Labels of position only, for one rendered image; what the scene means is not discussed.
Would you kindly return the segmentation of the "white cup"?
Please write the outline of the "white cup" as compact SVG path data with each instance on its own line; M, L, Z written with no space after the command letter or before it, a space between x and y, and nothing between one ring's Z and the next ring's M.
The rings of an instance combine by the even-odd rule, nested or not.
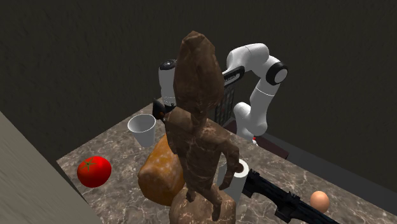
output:
M156 119L151 114L139 114L132 117L127 127L142 147L150 147L155 142Z

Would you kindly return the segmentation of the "brown stone figure statue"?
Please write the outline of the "brown stone figure statue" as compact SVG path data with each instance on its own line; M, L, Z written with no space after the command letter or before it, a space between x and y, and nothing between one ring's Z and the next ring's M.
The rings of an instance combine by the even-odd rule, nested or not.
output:
M214 45L197 31L181 42L173 89L176 107L165 115L164 124L169 147L183 169L186 199L203 196L217 221L223 202L219 193L239 168L239 148L227 130L207 117L224 96L224 78Z

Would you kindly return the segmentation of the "orange-brown bread loaf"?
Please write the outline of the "orange-brown bread loaf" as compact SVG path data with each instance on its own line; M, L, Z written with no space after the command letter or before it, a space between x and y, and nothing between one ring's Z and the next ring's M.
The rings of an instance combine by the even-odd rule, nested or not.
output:
M171 206L185 181L179 158L169 148L166 134L156 144L137 177L142 194L147 199Z

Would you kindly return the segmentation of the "red tomato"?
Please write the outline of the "red tomato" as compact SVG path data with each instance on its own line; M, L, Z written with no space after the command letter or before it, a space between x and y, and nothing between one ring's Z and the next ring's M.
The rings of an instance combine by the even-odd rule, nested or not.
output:
M77 168L77 176L82 185L96 188L103 185L112 171L109 161L100 156L85 159Z

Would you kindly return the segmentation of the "white paper roll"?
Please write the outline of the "white paper roll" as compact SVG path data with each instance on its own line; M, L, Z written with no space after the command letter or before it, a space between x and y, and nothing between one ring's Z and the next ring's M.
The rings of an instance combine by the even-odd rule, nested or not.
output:
M242 190L245 185L247 175L249 173L248 164L242 159L239 160L239 163L240 163L240 172L236 172L234 174L230 186L223 190L228 196L233 198L233 200L236 203L236 206L238 206L239 204ZM218 168L218 178L216 182L217 185L222 184L223 178L226 173L226 168L227 168L226 162L221 164L220 167Z

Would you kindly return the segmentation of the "black toy gun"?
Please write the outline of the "black toy gun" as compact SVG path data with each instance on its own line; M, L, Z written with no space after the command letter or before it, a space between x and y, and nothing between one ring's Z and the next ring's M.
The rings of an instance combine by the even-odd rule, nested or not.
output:
M249 198L254 193L259 193L270 199L276 205L275 215L286 223L297 219L307 224L340 224L301 201L294 193L285 192L252 169L247 174L242 193Z

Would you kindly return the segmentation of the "brown egg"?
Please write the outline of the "brown egg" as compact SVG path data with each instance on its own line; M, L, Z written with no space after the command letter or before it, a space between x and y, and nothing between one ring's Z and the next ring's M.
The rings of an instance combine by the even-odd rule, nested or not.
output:
M310 206L317 209L318 211L325 213L330 206L330 200L322 191L315 191L310 196Z

